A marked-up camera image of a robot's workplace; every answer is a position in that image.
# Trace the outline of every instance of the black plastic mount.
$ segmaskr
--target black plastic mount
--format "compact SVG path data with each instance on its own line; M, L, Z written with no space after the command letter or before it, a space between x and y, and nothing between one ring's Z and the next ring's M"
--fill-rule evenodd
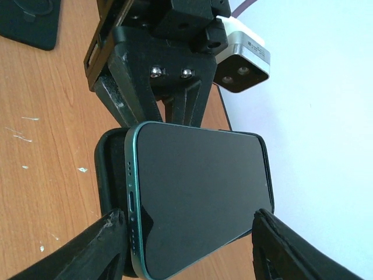
M162 121L199 127L227 47L228 0L98 0L85 58L89 88L122 127Z

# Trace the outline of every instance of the cable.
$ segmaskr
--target cable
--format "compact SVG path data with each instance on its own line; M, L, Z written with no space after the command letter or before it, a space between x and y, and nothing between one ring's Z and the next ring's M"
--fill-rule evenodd
M249 8L256 0L245 0L240 6L232 12L232 17L238 18L247 8Z

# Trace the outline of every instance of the white wall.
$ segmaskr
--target white wall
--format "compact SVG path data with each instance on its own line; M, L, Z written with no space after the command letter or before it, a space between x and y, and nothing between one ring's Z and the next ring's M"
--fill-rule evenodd
M373 1L258 0L239 19L271 77L223 98L233 130L267 143L276 216L373 279Z

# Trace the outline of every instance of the black phone screen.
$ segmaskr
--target black phone screen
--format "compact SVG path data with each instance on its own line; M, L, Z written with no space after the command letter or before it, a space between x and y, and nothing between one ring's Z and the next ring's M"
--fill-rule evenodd
M260 208L273 211L265 146L256 135L149 123L138 133L137 155L145 263L153 279L250 231Z

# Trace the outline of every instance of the wooden table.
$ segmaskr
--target wooden table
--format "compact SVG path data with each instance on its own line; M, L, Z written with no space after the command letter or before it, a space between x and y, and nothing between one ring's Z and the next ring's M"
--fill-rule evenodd
M88 90L83 68L97 23L95 1L62 1L55 50L0 37L0 279L100 216L93 152L118 124ZM203 126L228 129L215 87ZM174 279L255 279L251 251L246 237Z

